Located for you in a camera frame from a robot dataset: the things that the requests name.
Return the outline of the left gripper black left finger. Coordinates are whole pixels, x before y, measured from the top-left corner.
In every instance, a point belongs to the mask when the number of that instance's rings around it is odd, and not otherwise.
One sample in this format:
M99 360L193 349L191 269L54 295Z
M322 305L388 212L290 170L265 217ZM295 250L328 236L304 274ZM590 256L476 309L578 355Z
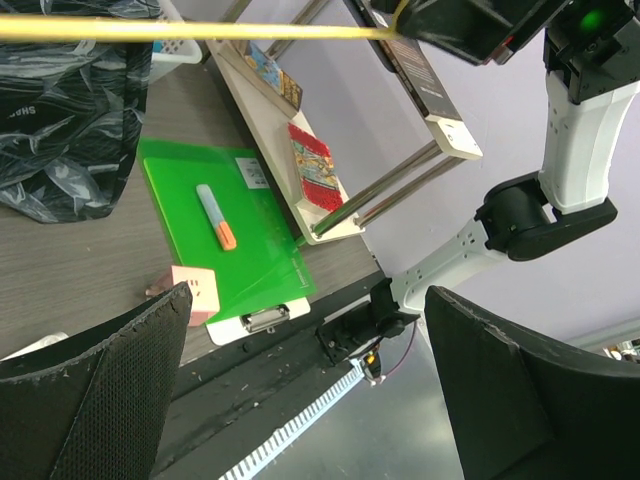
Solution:
M181 282L1 364L4 479L147 479L191 314Z

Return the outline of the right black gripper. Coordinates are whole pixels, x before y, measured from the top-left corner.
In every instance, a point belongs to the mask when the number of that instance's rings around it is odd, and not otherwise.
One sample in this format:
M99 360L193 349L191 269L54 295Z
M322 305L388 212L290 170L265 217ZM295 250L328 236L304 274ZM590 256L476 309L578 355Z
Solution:
M373 1L397 34L470 64L499 64L525 47L568 3L562 0Z

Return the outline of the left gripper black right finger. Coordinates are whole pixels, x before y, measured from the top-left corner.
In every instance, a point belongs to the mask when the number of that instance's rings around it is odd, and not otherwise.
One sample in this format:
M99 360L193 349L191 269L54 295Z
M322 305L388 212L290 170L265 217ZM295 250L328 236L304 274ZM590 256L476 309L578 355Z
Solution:
M639 367L426 293L438 376L467 479L636 479Z

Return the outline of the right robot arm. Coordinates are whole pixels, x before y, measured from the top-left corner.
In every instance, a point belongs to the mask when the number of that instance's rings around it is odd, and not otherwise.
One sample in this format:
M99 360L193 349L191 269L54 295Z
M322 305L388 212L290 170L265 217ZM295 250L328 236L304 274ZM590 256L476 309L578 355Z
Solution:
M454 287L503 260L530 261L611 223L609 171L639 92L635 1L376 1L392 30L475 65L503 64L544 37L548 120L534 173L485 196L451 240L371 294L382 319L410 323L432 286Z

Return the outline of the yellow clothes hanger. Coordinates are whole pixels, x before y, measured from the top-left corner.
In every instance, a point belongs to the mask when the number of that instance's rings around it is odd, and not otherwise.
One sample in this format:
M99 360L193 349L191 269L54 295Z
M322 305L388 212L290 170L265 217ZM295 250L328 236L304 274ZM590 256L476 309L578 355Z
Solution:
M152 42L154 40L394 40L391 27L160 21L96 15L1 14L1 40L18 43Z

